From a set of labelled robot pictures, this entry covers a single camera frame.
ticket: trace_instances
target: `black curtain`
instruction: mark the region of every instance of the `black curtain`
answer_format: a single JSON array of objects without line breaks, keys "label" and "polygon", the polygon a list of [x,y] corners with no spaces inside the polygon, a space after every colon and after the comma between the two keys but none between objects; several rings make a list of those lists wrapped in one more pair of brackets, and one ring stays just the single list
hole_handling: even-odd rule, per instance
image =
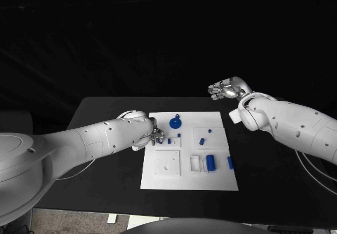
[{"label": "black curtain", "polygon": [[207,97],[210,84],[239,76],[337,118],[335,8],[322,0],[1,3],[2,109],[28,110],[34,133],[47,133],[84,97]]}]

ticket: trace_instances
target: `black table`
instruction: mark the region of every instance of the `black table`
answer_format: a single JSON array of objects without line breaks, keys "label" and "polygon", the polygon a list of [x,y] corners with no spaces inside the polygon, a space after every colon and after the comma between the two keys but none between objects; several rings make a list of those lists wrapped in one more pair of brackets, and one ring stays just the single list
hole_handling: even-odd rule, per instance
[{"label": "black table", "polygon": [[141,190],[144,149],[128,148],[99,158],[76,177],[56,181],[36,207],[335,229],[337,196],[306,174],[293,150],[269,133],[231,123],[227,113],[236,107],[236,100],[208,97],[87,97],[67,129],[113,119],[128,110],[218,111],[239,191]]}]

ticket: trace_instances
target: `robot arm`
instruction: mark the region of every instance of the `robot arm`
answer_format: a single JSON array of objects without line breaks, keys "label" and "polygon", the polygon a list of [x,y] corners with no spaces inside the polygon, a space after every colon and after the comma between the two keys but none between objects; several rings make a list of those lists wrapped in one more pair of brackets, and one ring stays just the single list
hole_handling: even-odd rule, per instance
[{"label": "robot arm", "polygon": [[34,206],[56,179],[77,165],[151,141],[162,141],[155,118],[123,118],[46,135],[0,135],[0,226]]},{"label": "robot arm", "polygon": [[237,98],[237,109],[229,113],[233,123],[270,133],[290,149],[337,164],[337,120],[312,108],[277,101],[250,90],[237,77],[208,86],[213,100]]}]

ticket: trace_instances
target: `white cable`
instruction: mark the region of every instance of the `white cable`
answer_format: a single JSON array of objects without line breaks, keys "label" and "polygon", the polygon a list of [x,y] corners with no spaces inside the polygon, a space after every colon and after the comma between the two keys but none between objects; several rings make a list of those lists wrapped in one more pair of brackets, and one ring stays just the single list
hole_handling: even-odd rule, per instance
[{"label": "white cable", "polygon": [[316,178],[311,175],[311,173],[309,173],[309,171],[306,170],[306,167],[305,167],[305,165],[303,165],[303,163],[302,163],[302,160],[301,160],[301,158],[299,158],[298,153],[296,153],[296,157],[298,157],[298,160],[299,160],[299,162],[301,162],[301,165],[302,165],[302,167],[303,167],[306,173],[308,173],[309,176],[312,177],[312,179],[316,181],[316,183],[318,183],[332,194],[337,195],[337,193],[335,193],[335,192],[316,180]]},{"label": "white cable", "polygon": [[[135,110],[132,110],[132,111],[125,111],[116,118],[123,117],[128,113],[131,113],[131,112],[133,112],[133,111],[135,111]],[[56,180],[63,180],[63,179],[69,179],[69,178],[74,177],[79,173],[82,173],[82,172],[84,171],[84,169],[90,166],[90,164],[93,163],[93,161],[89,163],[89,165],[87,165],[74,175],[72,175],[72,176],[69,176],[69,177],[66,177],[66,178],[59,178],[59,179],[56,179]]]},{"label": "white cable", "polygon": [[74,177],[90,166],[90,164],[93,163],[93,161],[89,163],[89,165],[74,175],[72,175],[72,176],[69,176],[66,178],[59,178],[57,180],[63,180],[63,179],[69,179],[69,178]]},{"label": "white cable", "polygon": [[303,155],[303,158],[306,159],[308,163],[311,164],[312,168],[326,177],[329,178],[331,180],[334,180],[337,182],[337,179],[334,179],[329,175],[326,175],[315,166],[313,164],[311,163],[309,159],[306,158],[306,155],[303,154],[303,152],[301,152],[302,155]]}]

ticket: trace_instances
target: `screw hole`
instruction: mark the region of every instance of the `screw hole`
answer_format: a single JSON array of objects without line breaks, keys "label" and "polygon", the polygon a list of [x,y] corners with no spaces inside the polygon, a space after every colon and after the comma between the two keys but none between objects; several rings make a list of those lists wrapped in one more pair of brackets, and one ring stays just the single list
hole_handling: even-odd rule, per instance
[{"label": "screw hole", "polygon": [[34,153],[34,149],[28,148],[27,151],[33,154]]}]

